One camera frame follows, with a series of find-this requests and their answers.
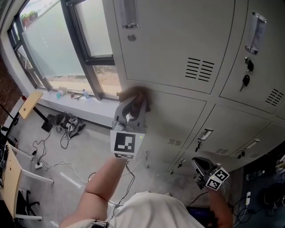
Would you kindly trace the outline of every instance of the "locker vent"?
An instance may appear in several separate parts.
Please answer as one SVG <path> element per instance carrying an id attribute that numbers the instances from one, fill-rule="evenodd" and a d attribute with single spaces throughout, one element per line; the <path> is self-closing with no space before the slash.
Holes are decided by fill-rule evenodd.
<path id="1" fill-rule="evenodd" d="M 188 58 L 185 77 L 209 82 L 214 65 L 211 62 Z"/>
<path id="2" fill-rule="evenodd" d="M 175 145 L 175 146 L 180 146 L 181 145 L 181 141 L 175 141 L 174 139 L 170 139 L 168 144 L 172 144 L 172 145 Z"/>
<path id="3" fill-rule="evenodd" d="M 270 93 L 270 95 L 267 97 L 265 102 L 269 103 L 270 105 L 276 106 L 280 102 L 280 100 L 283 98 L 283 94 L 280 93 L 278 90 L 273 89 Z"/>
<path id="4" fill-rule="evenodd" d="M 227 153 L 228 152 L 228 150 L 224 150 L 224 149 L 218 149 L 217 151 L 216 151 L 216 153 L 218 153 L 218 154 L 225 154 L 225 153 Z"/>
<path id="5" fill-rule="evenodd" d="M 256 158 L 256 157 L 258 157 L 260 154 L 253 154 L 253 155 L 251 155 L 250 156 L 250 158 Z"/>

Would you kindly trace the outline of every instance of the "power strip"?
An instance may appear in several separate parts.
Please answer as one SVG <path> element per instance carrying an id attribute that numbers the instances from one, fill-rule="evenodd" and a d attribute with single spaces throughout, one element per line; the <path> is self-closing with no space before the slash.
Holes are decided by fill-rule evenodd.
<path id="1" fill-rule="evenodd" d="M 250 202 L 250 191 L 248 191 L 248 193 L 246 193 L 245 205 L 248 206 L 249 202 Z"/>
<path id="2" fill-rule="evenodd" d="M 39 165 L 38 165 L 38 164 L 35 165 L 35 168 L 36 168 L 36 169 L 41 169 L 42 167 L 43 167 L 43 163 L 41 163 L 41 162 L 40 162 Z"/>

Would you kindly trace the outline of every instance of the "water bottle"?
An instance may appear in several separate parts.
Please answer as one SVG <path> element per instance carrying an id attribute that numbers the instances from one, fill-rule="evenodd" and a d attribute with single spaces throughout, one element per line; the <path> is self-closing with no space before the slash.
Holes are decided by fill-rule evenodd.
<path id="1" fill-rule="evenodd" d="M 90 98 L 89 94 L 87 93 L 85 89 L 83 89 L 82 91 L 83 91 L 84 97 L 88 100 Z"/>

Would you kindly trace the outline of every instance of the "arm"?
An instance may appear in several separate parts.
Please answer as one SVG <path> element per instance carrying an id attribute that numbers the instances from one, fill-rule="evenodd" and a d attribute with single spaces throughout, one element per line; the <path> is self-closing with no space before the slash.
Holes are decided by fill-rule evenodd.
<path id="1" fill-rule="evenodd" d="M 65 228 L 86 219 L 106 220 L 108 202 L 116 190 L 126 161 L 126 159 L 109 159 L 88 182 L 76 211 L 59 227 Z"/>
<path id="2" fill-rule="evenodd" d="M 210 208 L 218 219 L 219 228 L 232 228 L 232 213 L 220 191 L 209 190 Z"/>

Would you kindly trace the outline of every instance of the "window frame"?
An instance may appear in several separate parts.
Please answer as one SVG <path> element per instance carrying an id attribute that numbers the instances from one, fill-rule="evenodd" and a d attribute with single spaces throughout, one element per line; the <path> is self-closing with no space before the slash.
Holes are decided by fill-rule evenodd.
<path id="1" fill-rule="evenodd" d="M 85 0 L 60 0 L 62 12 L 64 15 L 64 19 L 65 19 L 65 23 L 66 23 L 66 26 L 69 32 L 70 39 L 72 41 L 74 50 L 76 52 L 80 65 L 83 69 L 83 72 L 86 76 L 86 79 L 92 89 L 92 92 L 89 92 L 89 94 L 97 98 L 97 100 L 101 100 L 105 98 L 105 99 L 117 101 L 118 100 L 117 95 L 108 94 L 108 93 L 103 92 L 103 89 L 97 77 L 96 71 L 95 69 L 93 69 L 93 66 L 95 65 L 115 65 L 115 62 L 114 62 L 113 55 L 91 57 L 91 55 L 88 54 L 90 53 L 89 47 L 86 42 L 85 35 L 83 33 L 82 26 L 81 26 L 79 14 L 76 9 L 76 5 L 83 1 Z M 24 29 L 21 23 L 20 13 L 23 11 L 23 9 L 28 4 L 28 2 L 29 0 L 26 0 L 24 4 L 21 6 L 18 13 L 14 16 L 14 20 L 7 31 L 8 37 L 11 42 L 14 53 L 16 57 L 18 58 L 18 61 L 21 64 L 21 67 L 26 73 L 31 84 L 35 88 L 47 89 L 48 91 L 50 90 L 56 91 L 58 88 L 51 86 L 48 79 L 45 78 L 42 71 L 40 70 L 40 67 L 33 60 L 32 55 L 29 52 L 29 47 L 27 46 L 27 43 L 25 42 L 23 34 L 22 34 L 24 32 Z M 14 24 L 16 25 L 18 36 L 20 39 L 18 41 L 16 41 L 17 35 L 16 35 L 15 28 L 14 28 Z M 26 55 L 32 65 L 31 69 L 24 68 L 24 66 L 21 63 L 21 59 L 19 58 L 17 54 L 17 50 L 21 47 L 21 45 L 23 46 L 24 51 L 26 52 Z M 33 74 L 34 74 L 33 72 L 37 74 L 42 85 L 39 84 L 39 81 L 36 77 L 33 77 Z M 70 93 L 82 94 L 82 90 L 78 90 L 78 89 L 68 88 L 67 91 Z"/>

